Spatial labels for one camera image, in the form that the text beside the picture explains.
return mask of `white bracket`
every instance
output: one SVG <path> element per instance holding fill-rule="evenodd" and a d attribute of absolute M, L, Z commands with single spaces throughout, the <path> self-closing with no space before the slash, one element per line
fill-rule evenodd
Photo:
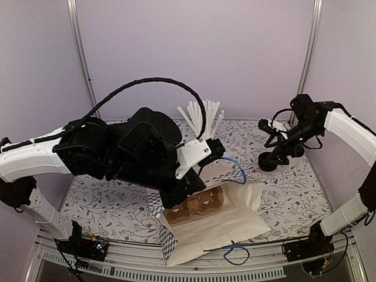
<path fill-rule="evenodd" d="M 201 138 L 185 143 L 177 149 L 177 161 L 180 166 L 176 169 L 176 178 L 182 179 L 196 163 L 202 161 L 212 153 L 206 141 Z"/>

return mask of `purple wall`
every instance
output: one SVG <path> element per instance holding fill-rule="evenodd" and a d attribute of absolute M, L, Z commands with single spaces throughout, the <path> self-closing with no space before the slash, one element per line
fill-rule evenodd
<path fill-rule="evenodd" d="M 134 79 L 165 76 L 227 118 L 272 116 L 294 97 L 313 1 L 78 1 L 88 67 L 98 100 Z M 193 100 L 171 85 L 136 86 L 101 111 L 124 119 L 141 106 L 181 117 Z"/>
<path fill-rule="evenodd" d="M 80 118 L 89 110 L 74 49 L 66 1 L 1 2 L 0 132 L 18 142 Z M 55 206 L 71 178 L 38 177 Z M 0 203 L 0 281 L 25 279 L 39 227 Z"/>
<path fill-rule="evenodd" d="M 316 101 L 342 103 L 376 130 L 376 3 L 324 1 L 306 92 Z M 328 133 L 309 158 L 333 208 L 349 200 L 370 171 L 344 142 Z M 376 224 L 361 223 L 354 235 L 369 281 L 376 281 Z"/>

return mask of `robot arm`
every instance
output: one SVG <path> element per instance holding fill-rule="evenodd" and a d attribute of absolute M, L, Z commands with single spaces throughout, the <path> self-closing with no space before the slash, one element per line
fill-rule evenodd
<path fill-rule="evenodd" d="M 274 147 L 272 152 L 259 156 L 258 162 L 262 169 L 271 171 L 277 165 L 288 165 L 288 156 L 302 156 L 304 143 L 314 136 L 324 136 L 325 130 L 346 142 L 371 167 L 358 193 L 334 213 L 315 223 L 307 240 L 284 245 L 288 260 L 294 261 L 333 250 L 331 239 L 334 234 L 353 226 L 359 219 L 375 211 L 376 134 L 352 117 L 339 103 L 313 102 L 308 95 L 298 95 L 290 105 L 298 120 L 295 127 L 287 130 L 273 120 L 259 122 L 259 128 L 271 134 L 266 147 Z"/>
<path fill-rule="evenodd" d="M 175 122 L 148 108 L 139 109 L 127 122 L 111 125 L 91 116 L 122 90 L 145 82 L 174 84 L 197 98 L 203 117 L 197 139 L 180 144 L 182 134 Z M 105 240 L 83 238 L 81 226 L 55 210 L 32 176 L 88 174 L 123 180 L 158 190 L 164 207 L 171 208 L 206 187 L 192 167 L 203 167 L 223 156 L 224 147 L 218 139 L 201 138 L 205 117 L 198 94 L 183 83 L 166 78 L 134 80 L 110 93 L 82 119 L 47 135 L 21 143 L 2 139 L 0 201 L 33 216 L 53 235 L 60 251 L 103 261 L 108 248 Z"/>

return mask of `paper bag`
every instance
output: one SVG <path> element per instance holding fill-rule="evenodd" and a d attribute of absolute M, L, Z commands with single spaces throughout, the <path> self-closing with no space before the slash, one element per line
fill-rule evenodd
<path fill-rule="evenodd" d="M 223 207 L 215 214 L 193 214 L 188 220 L 170 226 L 163 215 L 164 208 L 158 191 L 147 190 L 149 211 L 160 221 L 159 239 L 168 267 L 204 255 L 206 250 L 220 248 L 258 236 L 270 230 L 256 211 L 260 207 L 264 183 L 227 182 L 240 179 L 238 171 L 227 166 L 204 169 L 201 178 L 209 190 L 218 185 L 223 190 Z"/>

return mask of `bundle of straws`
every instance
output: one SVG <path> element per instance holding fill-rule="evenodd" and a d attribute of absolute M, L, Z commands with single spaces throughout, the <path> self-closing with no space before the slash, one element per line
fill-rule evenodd
<path fill-rule="evenodd" d="M 224 118 L 224 110 L 220 112 L 217 118 L 217 122 L 214 126 L 214 119 L 217 115 L 218 108 L 220 105 L 220 102 L 213 102 L 210 100 L 203 101 L 205 112 L 206 112 L 206 127 L 205 132 L 203 135 L 203 138 L 205 140 L 209 138 L 214 138 L 216 131 L 218 129 L 219 124 Z M 182 107 L 177 107 L 179 112 L 183 115 L 184 119 L 187 121 L 189 126 L 192 128 L 194 134 L 196 137 L 199 135 L 202 127 L 202 114 L 200 110 L 200 106 L 197 102 L 189 102 L 187 106 L 188 114 L 190 116 L 190 119 L 186 115 L 186 113 L 183 111 Z"/>

